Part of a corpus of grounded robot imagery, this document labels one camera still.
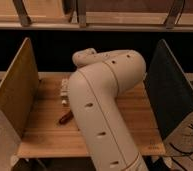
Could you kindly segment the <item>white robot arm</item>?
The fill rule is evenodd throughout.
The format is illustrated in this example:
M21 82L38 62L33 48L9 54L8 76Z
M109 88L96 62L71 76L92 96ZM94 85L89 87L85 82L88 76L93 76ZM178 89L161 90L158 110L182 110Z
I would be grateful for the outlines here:
M73 55L77 70L70 76L70 109L97 171L148 171L115 102L116 96L140 83L146 73L134 50Z

